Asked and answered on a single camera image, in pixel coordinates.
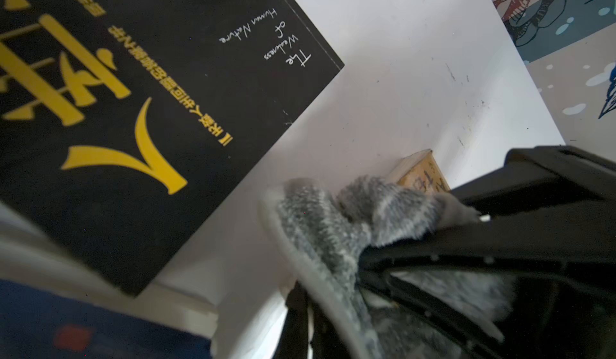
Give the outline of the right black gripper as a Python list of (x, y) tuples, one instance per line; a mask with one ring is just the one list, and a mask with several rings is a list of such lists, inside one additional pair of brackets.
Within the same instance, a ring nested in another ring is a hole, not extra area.
[(368, 248), (361, 269), (511, 274), (516, 299), (501, 323), (508, 353), (614, 357), (614, 163), (573, 147), (514, 149), (454, 193), (489, 220)]

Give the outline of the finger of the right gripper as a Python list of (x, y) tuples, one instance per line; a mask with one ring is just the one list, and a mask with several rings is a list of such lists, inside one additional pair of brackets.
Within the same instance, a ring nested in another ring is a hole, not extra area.
[[(496, 343), (497, 323), (510, 315), (510, 277), (457, 271), (402, 271), (394, 277), (414, 285), (461, 313)], [(459, 346), (411, 310), (368, 290), (361, 291), (386, 358), (467, 358), (474, 341)]]

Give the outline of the grey striped cleaning cloth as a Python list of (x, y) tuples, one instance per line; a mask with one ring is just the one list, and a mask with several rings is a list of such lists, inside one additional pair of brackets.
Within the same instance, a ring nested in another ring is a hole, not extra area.
[(426, 194), (362, 176), (332, 195), (312, 179), (270, 189), (261, 216), (294, 277), (277, 358), (460, 358), (442, 333), (357, 286), (366, 248), (477, 224), (449, 193)]

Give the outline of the black Chinese paperback book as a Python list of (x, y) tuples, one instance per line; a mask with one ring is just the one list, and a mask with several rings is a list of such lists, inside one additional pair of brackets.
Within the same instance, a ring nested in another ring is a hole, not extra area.
[(1, 0), (1, 200), (136, 296), (342, 68), (295, 0)]

